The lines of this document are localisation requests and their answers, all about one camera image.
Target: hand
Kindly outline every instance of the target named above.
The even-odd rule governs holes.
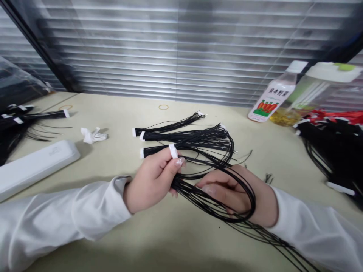
[[[240,165],[234,165],[232,169],[248,181],[256,196],[256,210],[249,221],[262,227],[273,227],[279,214],[276,195],[272,188]],[[233,209],[226,208],[230,214],[244,213],[251,208],[250,200],[242,186],[220,170],[209,172],[196,186]]]
[[[133,181],[125,187],[124,202],[130,213],[137,213],[159,203],[170,191],[171,182],[185,159],[172,159],[169,148],[147,156]]]

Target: tissue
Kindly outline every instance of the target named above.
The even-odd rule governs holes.
[[[98,133],[99,127],[96,127],[94,132],[90,132],[87,128],[81,128],[81,133],[84,136],[83,142],[93,144],[94,142],[104,141],[109,136],[107,133]]]

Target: white bottle cap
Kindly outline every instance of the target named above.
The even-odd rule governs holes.
[[[349,83],[359,77],[362,71],[362,67],[350,64],[318,62],[306,72],[306,75],[336,83]]]
[[[300,61],[300,60],[294,60],[290,66],[286,69],[286,72],[299,74],[301,71],[305,68],[305,66],[308,64],[308,62]]]

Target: white shirt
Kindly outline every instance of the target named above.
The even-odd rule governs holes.
[[[129,219],[122,199],[128,178],[0,204],[0,271],[23,271],[61,245],[99,239]],[[270,232],[330,270],[363,271],[362,231],[333,208],[274,192],[279,219]]]

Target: bottle label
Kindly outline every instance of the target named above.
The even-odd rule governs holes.
[[[294,91],[294,85],[270,84],[248,114],[251,120],[265,122]]]

